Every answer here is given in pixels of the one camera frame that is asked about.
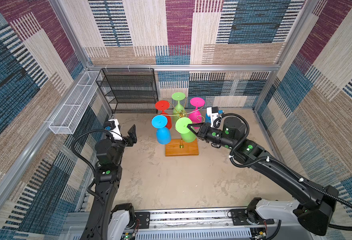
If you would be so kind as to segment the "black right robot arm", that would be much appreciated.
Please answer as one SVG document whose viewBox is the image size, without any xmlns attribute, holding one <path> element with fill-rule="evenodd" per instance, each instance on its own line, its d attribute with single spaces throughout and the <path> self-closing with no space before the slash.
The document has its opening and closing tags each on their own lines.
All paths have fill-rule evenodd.
<svg viewBox="0 0 352 240">
<path fill-rule="evenodd" d="M 251 225 L 264 220 L 298 223 L 307 231 L 324 236 L 338 202 L 338 190 L 323 187 L 290 169 L 274 158 L 265 148 L 248 139 L 248 122 L 237 114 L 223 114 L 210 123 L 187 124 L 198 139 L 216 148 L 230 149 L 229 159 L 237 168 L 249 168 L 278 184 L 293 200 L 268 201 L 254 198 L 244 211 Z"/>
</svg>

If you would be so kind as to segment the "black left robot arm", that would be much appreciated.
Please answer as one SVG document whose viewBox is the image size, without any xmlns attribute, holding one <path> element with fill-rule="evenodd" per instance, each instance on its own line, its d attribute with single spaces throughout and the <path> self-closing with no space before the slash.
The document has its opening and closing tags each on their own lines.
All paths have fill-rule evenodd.
<svg viewBox="0 0 352 240">
<path fill-rule="evenodd" d="M 80 135 L 71 145 L 72 152 L 91 168 L 94 178 L 87 188 L 87 192 L 94 196 L 93 205 L 89 213 L 81 240 L 119 240 L 126 230 L 136 227 L 137 218 L 131 203 L 113 207 L 122 178 L 122 158 L 126 147 L 137 143 L 136 126 L 128 130 L 126 137 L 118 140 L 111 130 L 114 124 L 105 124 L 103 130 L 91 130 Z M 107 135 L 95 145 L 98 161 L 92 165 L 75 150 L 75 143 L 83 136 L 102 132 Z"/>
</svg>

